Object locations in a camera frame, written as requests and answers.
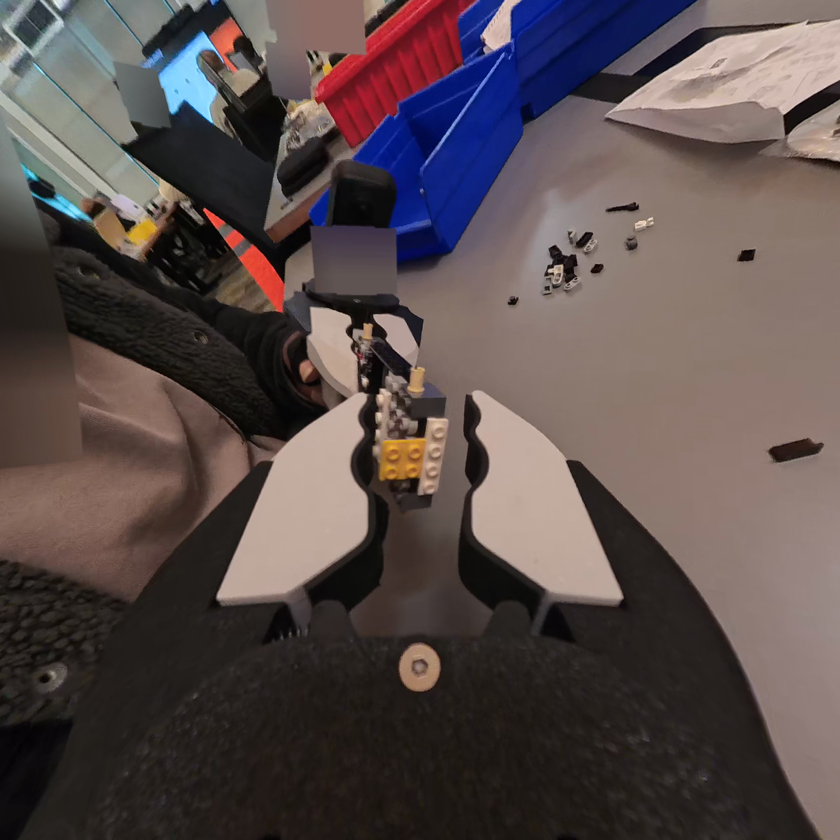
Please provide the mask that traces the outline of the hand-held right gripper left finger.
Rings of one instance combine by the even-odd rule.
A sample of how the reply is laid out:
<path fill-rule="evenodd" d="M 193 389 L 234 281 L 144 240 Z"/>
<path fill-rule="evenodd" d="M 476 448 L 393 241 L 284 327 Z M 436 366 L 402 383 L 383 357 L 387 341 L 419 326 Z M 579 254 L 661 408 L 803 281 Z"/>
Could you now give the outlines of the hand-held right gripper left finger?
<path fill-rule="evenodd" d="M 354 395 L 273 458 L 220 606 L 283 605 L 303 629 L 317 604 L 350 612 L 379 586 L 389 509 L 371 488 L 374 409 L 371 395 Z"/>

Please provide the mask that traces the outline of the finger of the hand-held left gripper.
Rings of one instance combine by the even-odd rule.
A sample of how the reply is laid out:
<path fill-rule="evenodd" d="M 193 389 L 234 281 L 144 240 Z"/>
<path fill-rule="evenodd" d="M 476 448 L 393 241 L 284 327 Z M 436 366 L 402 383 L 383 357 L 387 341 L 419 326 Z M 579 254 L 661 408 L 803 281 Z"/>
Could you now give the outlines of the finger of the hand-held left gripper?
<path fill-rule="evenodd" d="M 422 318 L 408 308 L 375 314 L 375 323 L 384 330 L 385 340 L 410 365 L 417 365 L 422 342 Z"/>
<path fill-rule="evenodd" d="M 307 347 L 329 411 L 364 393 L 350 315 L 329 308 L 311 309 Z"/>

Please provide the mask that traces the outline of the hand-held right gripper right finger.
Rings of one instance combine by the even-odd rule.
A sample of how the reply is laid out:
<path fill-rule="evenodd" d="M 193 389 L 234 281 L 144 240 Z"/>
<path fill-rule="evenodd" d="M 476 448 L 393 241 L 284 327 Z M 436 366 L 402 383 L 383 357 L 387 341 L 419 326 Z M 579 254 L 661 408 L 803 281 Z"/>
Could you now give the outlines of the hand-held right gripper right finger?
<path fill-rule="evenodd" d="M 538 632 L 559 605 L 619 607 L 624 593 L 572 475 L 544 433 L 483 391 L 465 398 L 458 575 L 490 610 L 519 604 Z"/>

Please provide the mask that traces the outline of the toy brick car chassis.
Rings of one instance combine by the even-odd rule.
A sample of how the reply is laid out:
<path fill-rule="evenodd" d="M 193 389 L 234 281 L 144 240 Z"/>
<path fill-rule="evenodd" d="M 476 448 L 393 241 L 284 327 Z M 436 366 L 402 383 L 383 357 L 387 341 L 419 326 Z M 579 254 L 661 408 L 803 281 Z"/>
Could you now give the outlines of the toy brick car chassis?
<path fill-rule="evenodd" d="M 371 454 L 374 477 L 391 495 L 397 509 L 406 513 L 432 506 L 438 492 L 448 440 L 447 398 L 419 365 L 410 365 L 385 340 L 375 315 L 353 328 L 360 363 L 360 383 L 371 396 L 368 421 L 373 432 Z M 425 438 L 423 473 L 419 479 L 381 481 L 381 441 Z"/>

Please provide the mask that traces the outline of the yellow hinge brick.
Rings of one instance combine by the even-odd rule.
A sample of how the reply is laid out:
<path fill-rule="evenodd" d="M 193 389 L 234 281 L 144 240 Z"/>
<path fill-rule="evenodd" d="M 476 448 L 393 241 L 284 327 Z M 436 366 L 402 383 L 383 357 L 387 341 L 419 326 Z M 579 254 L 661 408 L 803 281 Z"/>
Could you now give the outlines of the yellow hinge brick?
<path fill-rule="evenodd" d="M 379 479 L 381 481 L 418 480 L 424 469 L 426 443 L 423 437 L 381 441 Z"/>

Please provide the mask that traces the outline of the black small slope brick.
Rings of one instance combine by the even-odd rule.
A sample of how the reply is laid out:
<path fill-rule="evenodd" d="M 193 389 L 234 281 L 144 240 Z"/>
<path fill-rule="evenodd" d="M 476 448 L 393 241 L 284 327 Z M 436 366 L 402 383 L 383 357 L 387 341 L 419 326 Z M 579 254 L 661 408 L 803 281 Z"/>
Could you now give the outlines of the black small slope brick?
<path fill-rule="evenodd" d="M 823 448 L 823 442 L 816 442 L 810 437 L 805 437 L 772 446 L 768 453 L 775 464 L 783 464 L 819 455 Z"/>

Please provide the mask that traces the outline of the person's left forearm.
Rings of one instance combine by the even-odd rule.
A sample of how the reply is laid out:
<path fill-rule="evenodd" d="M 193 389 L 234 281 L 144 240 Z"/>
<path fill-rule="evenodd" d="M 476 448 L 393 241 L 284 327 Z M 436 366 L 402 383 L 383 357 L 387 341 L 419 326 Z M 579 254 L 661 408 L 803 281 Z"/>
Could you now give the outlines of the person's left forearm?
<path fill-rule="evenodd" d="M 307 359 L 298 324 L 283 311 L 254 313 L 216 300 L 206 302 L 206 321 L 246 358 L 258 384 L 285 421 L 301 421 L 316 404 L 303 393 L 300 364 Z"/>

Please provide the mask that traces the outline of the grey desk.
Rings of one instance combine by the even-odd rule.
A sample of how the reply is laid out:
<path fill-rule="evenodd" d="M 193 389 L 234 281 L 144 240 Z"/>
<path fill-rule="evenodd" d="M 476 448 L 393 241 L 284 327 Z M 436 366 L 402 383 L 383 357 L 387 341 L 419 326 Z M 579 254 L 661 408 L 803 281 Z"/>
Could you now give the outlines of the grey desk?
<path fill-rule="evenodd" d="M 384 583 L 353 618 L 368 634 L 481 628 L 456 543 L 465 394 L 485 391 L 688 574 L 801 803 L 838 838 L 838 169 L 605 120 L 628 90 L 590 80 L 527 122 L 455 250 L 400 268 L 455 436 L 433 509 L 393 516 Z M 627 253 L 640 217 L 655 226 Z M 572 227 L 595 231 L 586 262 L 605 270 L 544 297 L 547 248 Z M 772 461 L 800 438 L 822 452 Z"/>

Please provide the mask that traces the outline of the person's left hand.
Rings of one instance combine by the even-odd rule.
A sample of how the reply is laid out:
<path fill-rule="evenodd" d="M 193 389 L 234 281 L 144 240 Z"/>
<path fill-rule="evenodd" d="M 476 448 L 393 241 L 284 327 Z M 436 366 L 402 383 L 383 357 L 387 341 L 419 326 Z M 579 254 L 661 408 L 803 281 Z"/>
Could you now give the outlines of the person's left hand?
<path fill-rule="evenodd" d="M 326 409 L 322 377 L 308 353 L 308 336 L 294 332 L 282 349 L 282 360 L 294 392 L 310 406 Z"/>

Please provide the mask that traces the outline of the black zip case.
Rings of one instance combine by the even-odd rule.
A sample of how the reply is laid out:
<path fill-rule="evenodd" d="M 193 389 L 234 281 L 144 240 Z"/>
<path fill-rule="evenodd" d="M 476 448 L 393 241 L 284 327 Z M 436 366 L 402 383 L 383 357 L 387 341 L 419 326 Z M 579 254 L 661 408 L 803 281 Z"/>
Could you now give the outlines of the black zip case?
<path fill-rule="evenodd" d="M 321 137 L 312 137 L 287 152 L 279 163 L 276 181 L 285 198 L 291 198 L 318 177 L 329 165 L 329 147 Z"/>

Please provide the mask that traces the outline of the orange striped barrier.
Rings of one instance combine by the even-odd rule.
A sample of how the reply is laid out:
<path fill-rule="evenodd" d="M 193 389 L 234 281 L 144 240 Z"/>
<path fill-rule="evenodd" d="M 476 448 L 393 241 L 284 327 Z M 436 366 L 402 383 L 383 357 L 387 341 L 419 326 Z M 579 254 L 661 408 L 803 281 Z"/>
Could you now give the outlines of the orange striped barrier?
<path fill-rule="evenodd" d="M 245 236 L 215 213 L 206 209 L 203 209 L 202 213 L 233 251 L 241 266 L 268 300 L 271 308 L 282 312 L 285 300 L 285 283 L 270 260 L 256 245 L 250 243 Z"/>

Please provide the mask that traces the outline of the red storage bin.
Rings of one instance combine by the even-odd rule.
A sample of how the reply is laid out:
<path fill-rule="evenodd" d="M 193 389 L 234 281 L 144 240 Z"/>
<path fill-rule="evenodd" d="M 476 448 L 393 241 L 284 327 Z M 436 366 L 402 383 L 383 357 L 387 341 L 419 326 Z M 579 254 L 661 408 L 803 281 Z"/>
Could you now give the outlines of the red storage bin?
<path fill-rule="evenodd" d="M 395 115 L 400 102 L 463 63 L 458 20 L 471 1 L 405 3 L 318 83 L 314 98 L 352 149 Z"/>

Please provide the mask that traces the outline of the black panel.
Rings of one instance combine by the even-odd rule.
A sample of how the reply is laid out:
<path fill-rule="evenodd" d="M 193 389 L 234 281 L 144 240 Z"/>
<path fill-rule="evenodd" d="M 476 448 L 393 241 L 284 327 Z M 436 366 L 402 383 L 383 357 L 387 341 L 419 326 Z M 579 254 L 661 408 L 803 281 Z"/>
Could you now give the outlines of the black panel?
<path fill-rule="evenodd" d="M 122 150 L 250 242 L 272 248 L 265 221 L 272 165 L 207 121 L 189 103 L 168 128 L 142 129 Z"/>

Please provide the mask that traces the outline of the person's beige top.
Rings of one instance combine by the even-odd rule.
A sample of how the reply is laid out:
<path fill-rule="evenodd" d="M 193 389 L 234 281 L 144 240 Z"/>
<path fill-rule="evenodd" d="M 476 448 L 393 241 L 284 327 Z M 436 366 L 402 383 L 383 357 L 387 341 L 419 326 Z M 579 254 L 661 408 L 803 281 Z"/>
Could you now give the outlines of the person's beige top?
<path fill-rule="evenodd" d="M 82 457 L 2 469 L 2 560 L 131 601 L 284 444 L 246 436 L 172 379 L 70 338 Z"/>

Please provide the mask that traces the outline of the person's black fleece jacket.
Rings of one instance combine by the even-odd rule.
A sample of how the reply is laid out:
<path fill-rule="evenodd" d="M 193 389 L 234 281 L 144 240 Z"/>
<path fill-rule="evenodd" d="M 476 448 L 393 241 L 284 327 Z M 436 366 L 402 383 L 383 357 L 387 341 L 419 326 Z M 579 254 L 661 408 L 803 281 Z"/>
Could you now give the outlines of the person's black fleece jacket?
<path fill-rule="evenodd" d="M 172 379 L 248 437 L 285 444 L 319 415 L 316 407 L 301 421 L 280 418 L 245 356 L 206 321 L 211 299 L 162 283 L 90 225 L 36 206 L 69 339 L 95 343 Z M 2 728 L 70 719 L 122 604 L 131 601 L 2 560 Z"/>

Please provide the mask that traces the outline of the scattered small brick pieces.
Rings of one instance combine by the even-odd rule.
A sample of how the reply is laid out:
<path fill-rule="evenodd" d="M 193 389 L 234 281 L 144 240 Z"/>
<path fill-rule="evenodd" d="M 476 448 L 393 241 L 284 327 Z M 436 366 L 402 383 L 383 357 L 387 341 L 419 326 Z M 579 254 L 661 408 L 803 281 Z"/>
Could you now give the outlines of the scattered small brick pieces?
<path fill-rule="evenodd" d="M 606 214 L 636 214 L 641 206 L 636 203 L 626 203 L 609 206 L 605 209 Z M 655 226 L 655 217 L 640 217 L 633 221 L 632 233 L 623 238 L 623 247 L 627 253 L 632 253 L 638 248 L 639 234 Z M 586 229 L 578 230 L 570 227 L 566 231 L 568 247 L 564 251 L 558 244 L 551 244 L 547 248 L 548 264 L 544 268 L 541 278 L 541 294 L 552 297 L 555 293 L 569 294 L 581 284 L 581 271 L 585 269 L 588 273 L 597 276 L 603 273 L 605 265 L 599 262 L 588 263 L 586 260 L 592 257 L 599 247 L 599 241 L 595 231 Z M 755 260 L 756 248 L 743 248 L 738 252 L 737 261 L 748 263 Z M 509 308 L 515 308 L 520 302 L 519 295 L 510 295 L 506 301 Z"/>

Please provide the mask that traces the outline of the background work table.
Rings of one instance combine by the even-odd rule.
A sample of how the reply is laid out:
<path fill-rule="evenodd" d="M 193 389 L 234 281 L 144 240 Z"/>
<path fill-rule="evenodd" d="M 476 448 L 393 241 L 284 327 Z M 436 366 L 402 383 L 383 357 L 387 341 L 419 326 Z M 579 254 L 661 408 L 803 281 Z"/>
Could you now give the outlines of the background work table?
<path fill-rule="evenodd" d="M 176 230 L 170 215 L 156 218 L 141 212 L 140 215 L 132 217 L 105 197 L 86 199 L 82 209 L 89 216 L 99 236 L 121 255 L 156 269 L 180 287 L 190 288 L 202 294 L 210 290 L 210 285 L 201 277 L 200 269 L 196 267 L 194 254 Z M 155 221 L 159 233 L 149 245 L 143 248 L 133 247 L 126 234 L 132 226 L 145 218 Z"/>

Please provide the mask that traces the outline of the computer monitor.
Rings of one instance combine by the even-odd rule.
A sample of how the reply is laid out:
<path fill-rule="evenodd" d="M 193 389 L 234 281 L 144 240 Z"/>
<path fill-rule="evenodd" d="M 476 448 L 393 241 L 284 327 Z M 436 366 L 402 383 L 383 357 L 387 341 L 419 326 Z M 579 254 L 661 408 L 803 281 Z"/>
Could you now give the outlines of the computer monitor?
<path fill-rule="evenodd" d="M 229 80 L 237 94 L 244 93 L 259 82 L 259 73 L 250 67 L 239 69 L 228 60 L 234 51 L 236 38 L 244 32 L 230 16 L 202 23 L 195 17 L 188 26 L 160 48 L 161 60 L 155 65 L 164 90 L 170 113 L 176 113 L 188 103 L 206 121 L 219 124 L 224 119 L 224 103 L 214 105 L 217 91 L 198 66 L 199 54 L 210 51 L 218 55 L 228 71 Z"/>

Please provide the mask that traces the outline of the printed paper sheet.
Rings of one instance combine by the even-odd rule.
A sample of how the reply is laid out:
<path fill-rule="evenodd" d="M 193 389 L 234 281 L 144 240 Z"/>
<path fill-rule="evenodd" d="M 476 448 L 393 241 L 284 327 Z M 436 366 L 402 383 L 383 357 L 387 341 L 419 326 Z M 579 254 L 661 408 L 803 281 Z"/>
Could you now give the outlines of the printed paper sheet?
<path fill-rule="evenodd" d="M 485 55 L 496 51 L 511 42 L 512 10 L 520 1 L 503 1 L 480 34 L 482 50 Z"/>

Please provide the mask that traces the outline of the white printed paper bag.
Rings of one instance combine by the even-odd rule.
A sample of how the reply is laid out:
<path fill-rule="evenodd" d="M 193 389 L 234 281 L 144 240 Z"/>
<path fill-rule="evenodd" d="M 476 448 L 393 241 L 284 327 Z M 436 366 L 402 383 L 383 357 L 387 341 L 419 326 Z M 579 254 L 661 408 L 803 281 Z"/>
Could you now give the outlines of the white printed paper bag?
<path fill-rule="evenodd" d="M 785 117 L 838 80 L 838 20 L 804 21 L 717 38 L 605 120 L 719 144 L 781 140 Z"/>

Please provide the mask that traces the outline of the clear bag of black pieces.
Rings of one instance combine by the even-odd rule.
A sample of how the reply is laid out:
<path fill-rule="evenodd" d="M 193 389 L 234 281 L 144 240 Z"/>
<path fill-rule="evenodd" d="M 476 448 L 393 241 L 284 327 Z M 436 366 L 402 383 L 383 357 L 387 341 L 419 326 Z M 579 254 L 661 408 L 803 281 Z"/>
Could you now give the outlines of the clear bag of black pieces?
<path fill-rule="evenodd" d="M 806 119 L 761 155 L 839 164 L 839 101 Z"/>

